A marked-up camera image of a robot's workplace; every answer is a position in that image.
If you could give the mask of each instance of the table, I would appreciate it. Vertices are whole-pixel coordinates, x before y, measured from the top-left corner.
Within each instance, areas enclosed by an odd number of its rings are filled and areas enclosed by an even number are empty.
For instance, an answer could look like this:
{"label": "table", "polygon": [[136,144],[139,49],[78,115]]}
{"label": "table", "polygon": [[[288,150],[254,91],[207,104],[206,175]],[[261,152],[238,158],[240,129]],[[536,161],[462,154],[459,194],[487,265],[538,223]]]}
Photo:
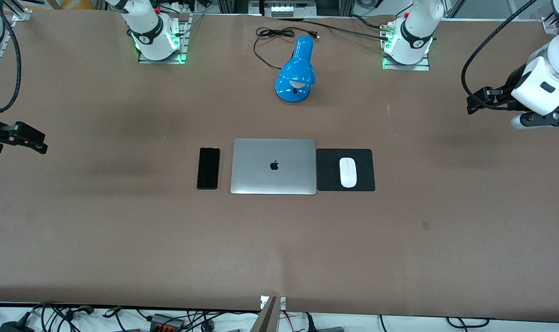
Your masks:
{"label": "table", "polygon": [[[208,15],[170,66],[138,65],[116,13],[36,12],[16,29],[22,92],[0,119],[49,150],[0,155],[0,300],[257,309],[277,294],[290,311],[559,321],[559,128],[465,111],[460,69],[498,24],[441,23],[431,71],[412,72],[382,70],[375,40]],[[321,35],[300,105],[252,52],[257,27],[289,25]],[[549,40],[539,23],[505,30],[473,90]],[[258,51],[281,65],[292,43]],[[8,50],[0,105],[13,84]],[[235,138],[372,149],[377,189],[232,195]],[[221,149],[218,190],[195,189],[200,147]]]}

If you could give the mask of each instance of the lamp base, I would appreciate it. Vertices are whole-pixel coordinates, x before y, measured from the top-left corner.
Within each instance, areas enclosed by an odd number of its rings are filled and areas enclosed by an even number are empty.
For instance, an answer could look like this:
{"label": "lamp base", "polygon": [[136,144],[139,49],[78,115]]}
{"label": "lamp base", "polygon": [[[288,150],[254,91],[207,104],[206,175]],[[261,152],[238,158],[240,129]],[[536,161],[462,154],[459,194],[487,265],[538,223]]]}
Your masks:
{"label": "lamp base", "polygon": [[310,93],[310,85],[303,83],[295,83],[296,88],[289,80],[278,77],[275,80],[275,93],[282,101],[288,103],[297,103],[303,101]]}

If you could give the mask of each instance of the white floor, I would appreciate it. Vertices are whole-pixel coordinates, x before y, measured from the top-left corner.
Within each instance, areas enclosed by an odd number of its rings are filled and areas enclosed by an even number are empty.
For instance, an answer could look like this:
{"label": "white floor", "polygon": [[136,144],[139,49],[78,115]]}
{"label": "white floor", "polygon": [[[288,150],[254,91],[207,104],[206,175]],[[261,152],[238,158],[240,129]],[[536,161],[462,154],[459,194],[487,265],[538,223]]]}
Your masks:
{"label": "white floor", "polygon": [[[18,321],[24,313],[29,311],[30,308],[0,308],[0,326],[8,321]],[[106,319],[102,317],[106,309],[96,309],[92,315],[85,313],[77,313],[73,324],[81,330],[81,332],[121,332],[115,317]],[[142,310],[144,315],[153,315],[156,313],[165,314],[170,317],[185,316],[185,311],[158,311],[158,310]],[[51,314],[50,309],[45,311],[45,319],[48,320]],[[296,315],[291,317],[294,331],[304,330],[307,331],[308,322],[305,314],[290,313]],[[317,329],[330,328],[335,326],[342,326],[345,332],[382,332],[379,317],[376,315],[344,315],[344,314],[318,314],[312,313],[315,326]],[[281,315],[278,332],[292,332],[288,322]],[[126,330],[140,329],[143,332],[148,332],[150,323],[142,318],[134,310],[122,310],[119,313],[122,325]],[[241,332],[248,332],[256,320],[255,314],[224,314],[214,319],[214,332],[229,332],[231,330],[240,329]],[[53,325],[52,332],[58,332],[58,321]],[[481,320],[465,320],[466,324],[481,324]],[[406,316],[384,316],[384,324],[388,332],[463,332],[453,328],[446,323],[444,318],[438,317],[406,317]],[[27,326],[36,332],[42,332],[41,318],[36,315],[31,315]],[[62,332],[70,332],[67,324],[63,324]],[[470,329],[471,332],[559,332],[559,323],[536,323],[536,322],[523,322],[523,321],[502,321],[492,320],[488,326],[478,329]],[[194,332],[201,332],[197,327]]]}

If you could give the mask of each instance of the laptop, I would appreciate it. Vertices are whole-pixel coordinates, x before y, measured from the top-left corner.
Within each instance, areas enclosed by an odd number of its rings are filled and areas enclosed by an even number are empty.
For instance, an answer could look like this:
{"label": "laptop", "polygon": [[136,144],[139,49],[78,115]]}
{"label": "laptop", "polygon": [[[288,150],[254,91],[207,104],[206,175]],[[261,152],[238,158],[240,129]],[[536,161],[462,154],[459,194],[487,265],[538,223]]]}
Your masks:
{"label": "laptop", "polygon": [[313,139],[235,139],[231,193],[313,195],[316,180]]}

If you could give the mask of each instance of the power adapter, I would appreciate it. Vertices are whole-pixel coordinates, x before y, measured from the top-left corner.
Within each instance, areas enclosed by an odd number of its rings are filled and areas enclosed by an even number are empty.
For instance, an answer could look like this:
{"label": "power adapter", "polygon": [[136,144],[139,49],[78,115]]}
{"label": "power adapter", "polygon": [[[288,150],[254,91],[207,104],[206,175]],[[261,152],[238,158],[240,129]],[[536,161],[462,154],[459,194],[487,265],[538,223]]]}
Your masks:
{"label": "power adapter", "polygon": [[0,327],[0,332],[34,332],[32,328],[27,326],[20,327],[16,321],[8,321]]}

